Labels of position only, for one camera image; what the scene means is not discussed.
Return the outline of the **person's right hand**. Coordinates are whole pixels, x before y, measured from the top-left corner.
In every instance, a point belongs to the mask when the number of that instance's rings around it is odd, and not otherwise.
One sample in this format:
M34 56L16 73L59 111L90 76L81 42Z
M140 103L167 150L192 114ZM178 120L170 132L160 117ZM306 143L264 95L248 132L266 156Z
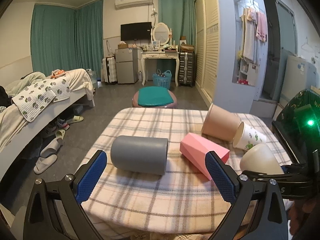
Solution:
M319 196L295 200L289 210L292 239L319 239Z

